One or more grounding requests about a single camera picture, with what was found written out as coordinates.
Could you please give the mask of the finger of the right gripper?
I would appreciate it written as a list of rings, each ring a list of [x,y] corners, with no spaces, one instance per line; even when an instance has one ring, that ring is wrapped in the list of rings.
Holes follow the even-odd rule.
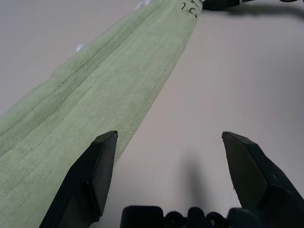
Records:
[[[240,5],[240,0],[205,0],[202,3],[203,9],[218,11]]]

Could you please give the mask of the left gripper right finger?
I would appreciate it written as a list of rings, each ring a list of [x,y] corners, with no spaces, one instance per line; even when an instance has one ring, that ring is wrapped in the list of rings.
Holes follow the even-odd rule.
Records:
[[[222,140],[242,208],[257,212],[267,228],[302,228],[304,199],[285,173],[250,139],[223,132]]]

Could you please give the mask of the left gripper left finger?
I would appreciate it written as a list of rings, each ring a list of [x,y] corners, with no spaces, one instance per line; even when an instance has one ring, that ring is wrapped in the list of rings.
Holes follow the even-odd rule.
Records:
[[[103,215],[111,185],[117,131],[94,139],[68,170],[40,227],[88,228]]]

